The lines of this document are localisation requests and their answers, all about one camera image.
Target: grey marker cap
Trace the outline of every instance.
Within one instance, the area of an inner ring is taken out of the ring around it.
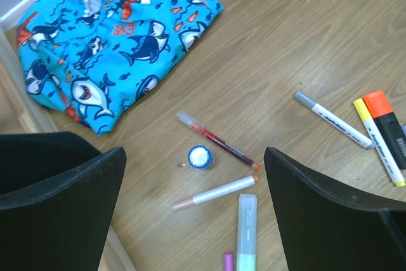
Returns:
[[[300,91],[296,92],[293,97],[309,109],[312,109],[316,105],[315,101]]]

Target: orange highlighter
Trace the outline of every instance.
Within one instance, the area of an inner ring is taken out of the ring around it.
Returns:
[[[406,136],[383,91],[365,95],[363,100],[400,169],[406,169]]]

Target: orange highlighter cap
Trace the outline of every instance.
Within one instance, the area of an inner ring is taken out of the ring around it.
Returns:
[[[382,90],[365,95],[363,100],[365,101],[365,104],[367,104],[368,110],[373,118],[393,112],[393,109]]]

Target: highlighter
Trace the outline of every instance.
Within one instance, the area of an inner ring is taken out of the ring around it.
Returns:
[[[256,268],[256,195],[241,194],[237,233],[237,271]]]
[[[363,100],[400,169],[406,169],[406,136],[383,91],[365,95]]]
[[[382,138],[381,133],[376,127],[376,124],[373,118],[371,117],[367,106],[365,106],[365,103],[361,98],[355,100],[353,104],[358,114],[360,115],[363,125],[367,129],[370,138],[372,139],[372,141],[374,141],[376,151],[378,152],[378,155],[380,156],[383,165],[388,171],[388,174],[391,177],[392,182],[397,187],[404,187],[406,185],[405,178],[400,172],[399,167],[396,164],[393,156],[391,155],[388,146],[386,145],[385,141]]]

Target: marker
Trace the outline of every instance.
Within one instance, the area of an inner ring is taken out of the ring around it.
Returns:
[[[221,147],[224,149],[226,152],[229,154],[233,155],[236,157],[238,160],[241,162],[245,163],[246,165],[250,166],[253,170],[259,171],[261,169],[261,165],[258,163],[255,163],[253,160],[248,158],[246,155],[244,155],[242,152],[239,150],[235,149],[232,147],[230,144],[227,142],[223,141],[210,131],[208,131],[205,127],[204,124],[196,120],[194,117],[190,116],[187,112],[181,110],[176,114],[176,117],[181,121],[184,125],[188,126],[189,128],[192,128],[199,133],[201,133],[203,136],[205,136],[207,139],[212,141],[214,144],[217,146]]]
[[[183,199],[182,201],[178,201],[172,205],[172,209],[174,211],[179,211],[181,209],[189,208],[190,206],[194,206],[196,204],[200,204],[206,201],[213,200],[215,198],[228,195],[229,193],[236,192],[238,190],[242,190],[243,188],[247,188],[250,186],[255,185],[258,183],[259,178],[257,175],[248,176],[239,180],[236,180],[231,183],[224,184],[220,187],[212,188],[206,192],[200,193],[198,195],[194,195],[188,199]]]
[[[406,169],[406,136],[383,91],[365,95],[363,100],[400,169]]]
[[[223,255],[223,271],[234,271],[234,254],[226,252]]]
[[[396,164],[391,152],[389,151],[388,146],[386,145],[381,133],[376,127],[376,124],[371,114],[369,113],[367,106],[361,98],[355,100],[353,104],[358,114],[360,115],[360,118],[363,122],[363,125],[367,129],[369,136],[371,137],[371,139],[373,139],[375,148],[378,151],[382,163],[385,165],[385,168],[388,171],[388,174],[391,177],[393,183],[397,187],[404,187],[405,178],[400,172],[399,167]]]
[[[256,268],[256,195],[241,194],[237,235],[237,271]]]
[[[342,133],[344,133],[346,136],[354,140],[356,143],[361,145],[365,149],[373,149],[374,148],[374,143],[372,142],[371,139],[367,138],[363,134],[361,134],[358,130],[356,130],[354,127],[350,126],[348,123],[345,123],[342,119],[340,119],[338,116],[321,106],[319,103],[316,103],[313,101],[311,98],[306,96],[304,93],[298,91],[294,95],[294,98],[301,102],[304,106],[309,108],[311,111],[313,111],[315,114],[319,115],[323,119],[325,119],[327,122],[329,122],[331,125],[333,125],[335,128],[340,130]]]

